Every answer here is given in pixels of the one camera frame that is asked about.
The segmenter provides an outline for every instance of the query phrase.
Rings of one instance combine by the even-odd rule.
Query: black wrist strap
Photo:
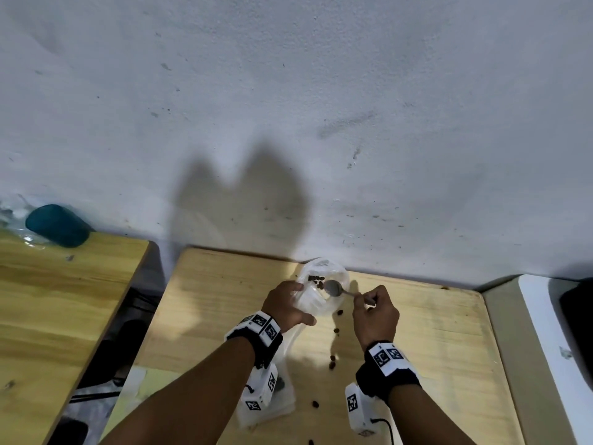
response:
[[[278,323],[261,311],[245,317],[225,336],[225,340],[245,337],[256,355],[255,367],[268,368],[283,341]]]
[[[356,382],[362,393],[379,397],[385,403],[395,386],[420,386],[416,371],[410,362],[389,341],[373,342],[367,347],[365,363],[356,372]]]

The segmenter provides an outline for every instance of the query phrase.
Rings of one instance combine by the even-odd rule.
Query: metal spoon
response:
[[[351,295],[352,297],[357,296],[357,294],[353,294],[352,292],[348,292],[347,290],[344,290],[344,287],[342,287],[342,284],[340,284],[338,281],[336,281],[334,279],[328,279],[327,281],[324,281],[323,289],[330,295],[330,297],[339,297],[342,294],[348,294],[348,295]],[[367,295],[365,296],[365,303],[370,306],[376,305],[375,301],[373,299],[371,299],[370,297],[368,297]]]

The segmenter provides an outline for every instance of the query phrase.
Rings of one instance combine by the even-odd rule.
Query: wooden table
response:
[[[301,265],[196,248],[181,256],[136,365],[181,374],[204,359],[224,334],[258,310],[268,291],[294,279]],[[523,444],[507,378],[484,300],[477,292],[351,272],[351,288],[384,284],[401,312],[396,343],[423,387],[478,444]],[[345,387],[362,352],[352,328],[352,301],[341,316],[320,317],[296,340],[288,359],[296,411],[238,430],[232,419],[220,444],[378,444],[387,435],[357,436],[348,424]],[[337,366],[329,369],[330,355]],[[159,376],[171,380],[169,374]],[[312,401],[320,407],[314,409]]]
[[[0,442],[47,441],[148,243],[93,232],[34,248],[0,231]]]

